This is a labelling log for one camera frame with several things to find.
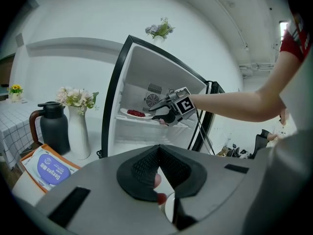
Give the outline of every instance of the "potted plant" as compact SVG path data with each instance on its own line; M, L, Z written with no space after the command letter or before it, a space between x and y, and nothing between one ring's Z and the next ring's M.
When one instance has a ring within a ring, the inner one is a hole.
M61 87L57 93L56 101L68 106L68 141L71 151L80 160L90 155L85 113L93 107L97 110L95 103L98 94L71 87Z
M14 84L10 88L8 88L10 98L13 102L21 100L21 94L23 93L23 89L19 84Z
M154 45L160 46L161 43L167 39L167 35L174 31L174 28L168 23L168 18L161 18L161 24L156 26L155 24L145 29L147 35L151 35L154 39Z

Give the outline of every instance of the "window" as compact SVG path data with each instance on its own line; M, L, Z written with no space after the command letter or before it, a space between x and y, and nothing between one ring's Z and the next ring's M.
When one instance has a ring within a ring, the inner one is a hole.
M279 26L280 26L280 40L282 40L285 34L285 30L288 27L288 22L280 22Z

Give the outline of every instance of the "red food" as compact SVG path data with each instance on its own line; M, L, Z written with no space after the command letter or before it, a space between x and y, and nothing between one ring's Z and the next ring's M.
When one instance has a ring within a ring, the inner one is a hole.
M133 115L133 116L136 116L136 117L141 117L141 118L146 116L144 113L139 112L139 111L135 111L135 110L128 110L127 114L130 114L130 115Z

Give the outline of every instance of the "refrigerator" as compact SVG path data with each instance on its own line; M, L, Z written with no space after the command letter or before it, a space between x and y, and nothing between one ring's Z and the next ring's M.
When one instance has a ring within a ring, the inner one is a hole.
M223 90L207 81L181 60L142 39L128 36L110 80L102 122L99 157L117 155L154 144L171 144L200 151L213 115L198 110L203 129L193 114L188 120L168 127L158 120L129 116L121 109L148 112L171 90L187 87L191 94L215 94Z

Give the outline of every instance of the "ceiling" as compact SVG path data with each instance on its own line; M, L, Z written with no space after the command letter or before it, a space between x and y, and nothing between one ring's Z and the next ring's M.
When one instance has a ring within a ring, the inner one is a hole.
M280 21L289 21L286 0L185 0L224 38L243 76L268 76L280 47Z

